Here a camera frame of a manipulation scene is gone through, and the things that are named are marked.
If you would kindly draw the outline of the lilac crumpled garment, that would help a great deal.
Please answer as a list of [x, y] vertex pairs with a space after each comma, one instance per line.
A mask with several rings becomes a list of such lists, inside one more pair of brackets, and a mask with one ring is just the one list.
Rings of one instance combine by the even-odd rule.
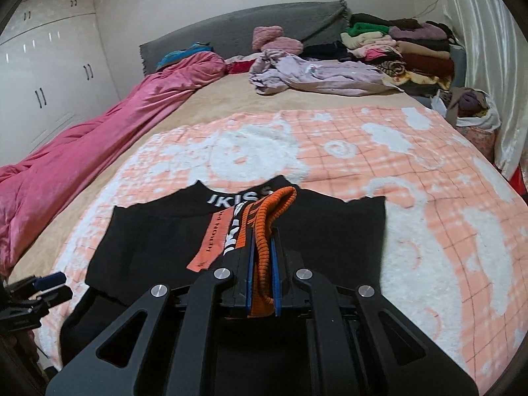
[[319, 94], [362, 97], [399, 92], [385, 73], [360, 62], [306, 61], [282, 50], [266, 50], [253, 63], [249, 81], [260, 95], [288, 88]]

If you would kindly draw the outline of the stack of folded clothes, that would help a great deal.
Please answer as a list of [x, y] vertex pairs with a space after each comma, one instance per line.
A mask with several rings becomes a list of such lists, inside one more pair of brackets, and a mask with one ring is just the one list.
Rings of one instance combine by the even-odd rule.
[[446, 24], [356, 13], [349, 15], [348, 25], [334, 39], [306, 46], [300, 57], [371, 65], [415, 97], [433, 97], [464, 83], [464, 48]]

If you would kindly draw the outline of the blue teal cloth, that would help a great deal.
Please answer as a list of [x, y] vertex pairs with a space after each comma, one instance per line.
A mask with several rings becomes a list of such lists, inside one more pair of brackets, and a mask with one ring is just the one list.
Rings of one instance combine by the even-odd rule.
[[210, 43], [200, 43], [196, 42], [190, 45], [188, 48], [181, 49], [181, 50], [175, 50], [172, 52], [169, 52], [168, 54], [164, 55], [161, 60], [157, 63], [156, 71], [162, 71], [166, 67], [178, 63], [179, 61], [185, 59], [186, 57], [189, 57], [193, 54], [197, 54], [200, 52], [210, 52], [213, 50], [213, 47], [210, 45]]

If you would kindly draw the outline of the grey quilted headboard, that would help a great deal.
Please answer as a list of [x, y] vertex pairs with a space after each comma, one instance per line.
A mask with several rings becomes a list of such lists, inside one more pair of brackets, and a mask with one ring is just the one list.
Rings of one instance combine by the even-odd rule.
[[251, 53], [253, 30], [280, 26], [306, 46], [332, 43], [348, 28], [346, 0], [263, 5], [215, 16], [140, 45], [143, 73], [154, 73], [162, 58], [200, 42], [223, 58]]

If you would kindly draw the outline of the dark red cloth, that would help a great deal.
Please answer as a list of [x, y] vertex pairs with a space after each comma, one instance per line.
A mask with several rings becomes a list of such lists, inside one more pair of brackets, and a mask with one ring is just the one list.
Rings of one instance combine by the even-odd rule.
[[255, 59], [234, 61], [226, 65], [225, 72], [229, 75], [248, 73], [255, 62]]

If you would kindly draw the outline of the white wardrobe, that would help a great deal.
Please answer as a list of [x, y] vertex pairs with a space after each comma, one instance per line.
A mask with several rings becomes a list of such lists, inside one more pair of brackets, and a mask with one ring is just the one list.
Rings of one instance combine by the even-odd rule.
[[93, 0], [27, 0], [1, 34], [1, 163], [119, 100]]

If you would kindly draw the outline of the white satin curtain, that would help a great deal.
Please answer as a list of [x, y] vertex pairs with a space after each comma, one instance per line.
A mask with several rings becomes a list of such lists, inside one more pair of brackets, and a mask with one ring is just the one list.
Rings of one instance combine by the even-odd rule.
[[527, 40], [503, 0], [446, 0], [445, 15], [466, 50], [465, 84], [497, 105], [495, 166], [511, 179], [527, 148]]

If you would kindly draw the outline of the pink fluffy garment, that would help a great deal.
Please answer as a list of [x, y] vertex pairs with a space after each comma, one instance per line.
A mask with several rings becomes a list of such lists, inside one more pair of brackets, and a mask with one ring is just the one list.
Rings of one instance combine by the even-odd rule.
[[298, 55], [303, 51], [303, 43], [284, 36], [284, 30], [280, 26], [256, 27], [253, 30], [251, 47], [255, 52], [281, 50]]

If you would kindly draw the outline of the beige plush bed sheet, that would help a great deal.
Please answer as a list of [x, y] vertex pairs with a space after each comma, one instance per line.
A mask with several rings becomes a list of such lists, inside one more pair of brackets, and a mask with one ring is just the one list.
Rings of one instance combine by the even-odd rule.
[[68, 239], [85, 210], [110, 182], [119, 167], [152, 136], [180, 126], [214, 122], [238, 113], [265, 114], [281, 110], [326, 110], [352, 106], [378, 106], [385, 108], [420, 107], [421, 104], [403, 92], [364, 97], [303, 92], [294, 89], [275, 96], [259, 96], [254, 92], [245, 74], [227, 75], [197, 92], [164, 120], [144, 133], [132, 146], [125, 149], [115, 161], [98, 174], [90, 184], [54, 219], [38, 232], [20, 257], [8, 282], [19, 281], [29, 275], [47, 275], [61, 254]]

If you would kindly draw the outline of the peach white plaid blanket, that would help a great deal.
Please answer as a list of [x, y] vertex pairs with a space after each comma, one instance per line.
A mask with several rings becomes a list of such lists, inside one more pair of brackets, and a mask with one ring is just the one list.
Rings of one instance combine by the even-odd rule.
[[278, 174], [345, 200], [387, 198], [383, 294], [477, 383], [499, 382], [527, 333], [527, 206], [437, 113], [347, 107], [236, 114], [157, 134], [104, 186], [54, 269], [75, 298], [112, 208], [201, 181], [213, 205]]

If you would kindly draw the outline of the black sweater orange cuffs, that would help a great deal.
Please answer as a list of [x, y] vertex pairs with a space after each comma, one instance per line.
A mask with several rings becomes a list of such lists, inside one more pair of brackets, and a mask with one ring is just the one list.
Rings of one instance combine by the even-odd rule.
[[252, 271], [250, 315], [217, 330], [218, 395], [278, 395], [304, 379], [308, 354], [299, 322], [275, 316], [269, 240], [340, 286], [378, 284], [386, 228], [381, 197], [343, 201], [277, 176], [235, 194], [200, 182], [166, 197], [113, 210], [89, 262], [87, 291], [60, 331], [71, 362], [154, 285], [176, 289], [226, 266]]

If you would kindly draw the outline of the pink velvet duvet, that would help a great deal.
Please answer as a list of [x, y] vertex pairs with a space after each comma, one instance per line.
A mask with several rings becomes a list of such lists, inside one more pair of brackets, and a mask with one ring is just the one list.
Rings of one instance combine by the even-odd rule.
[[146, 76], [102, 115], [75, 125], [1, 169], [1, 275], [7, 278], [49, 223], [140, 137], [200, 88], [221, 79], [225, 61], [192, 54]]

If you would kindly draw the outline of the white bag with clothes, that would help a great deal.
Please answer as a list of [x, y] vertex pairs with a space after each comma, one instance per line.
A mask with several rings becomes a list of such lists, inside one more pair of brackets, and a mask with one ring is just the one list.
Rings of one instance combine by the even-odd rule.
[[493, 161], [501, 120], [488, 93], [475, 88], [439, 90], [431, 99], [431, 108]]

